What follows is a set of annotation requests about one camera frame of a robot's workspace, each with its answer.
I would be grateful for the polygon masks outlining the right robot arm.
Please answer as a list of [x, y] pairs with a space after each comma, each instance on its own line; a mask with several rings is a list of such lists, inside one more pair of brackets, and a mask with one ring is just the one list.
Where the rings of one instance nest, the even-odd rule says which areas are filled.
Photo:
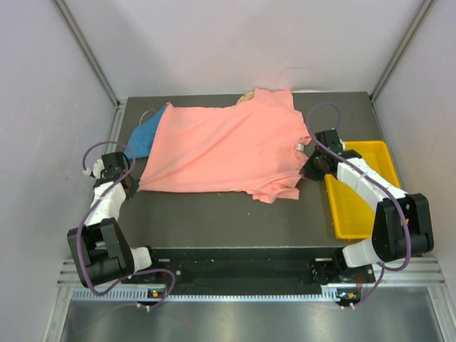
[[334, 252], [332, 271], [339, 281], [350, 281], [359, 267], [385, 266], [399, 259], [403, 263], [398, 269], [403, 270], [411, 257], [433, 250], [430, 205], [423, 194], [410, 194], [384, 179], [358, 152], [344, 149], [337, 130], [322, 131], [312, 138], [316, 147], [301, 175], [317, 182], [332, 176], [374, 212], [371, 236]]

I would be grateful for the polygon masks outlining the pink t shirt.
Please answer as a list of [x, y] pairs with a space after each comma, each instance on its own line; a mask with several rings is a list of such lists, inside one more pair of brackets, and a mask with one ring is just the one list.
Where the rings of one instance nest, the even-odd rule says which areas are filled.
[[251, 99], [225, 108], [168, 103], [139, 189], [246, 192], [267, 204], [298, 200], [310, 142], [290, 90], [257, 88]]

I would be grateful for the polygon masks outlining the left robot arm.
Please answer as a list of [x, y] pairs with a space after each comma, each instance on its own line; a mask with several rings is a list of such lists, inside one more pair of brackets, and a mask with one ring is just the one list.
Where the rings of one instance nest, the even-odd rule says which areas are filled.
[[97, 160], [89, 175], [95, 179], [90, 213], [81, 230], [81, 255], [78, 257], [76, 228], [67, 241], [84, 287], [87, 281], [100, 285], [137, 272], [146, 282], [157, 281], [162, 272], [152, 259], [149, 247], [130, 248], [118, 224], [123, 203], [137, 192], [138, 181], [125, 173], [131, 164], [123, 152], [112, 152]]

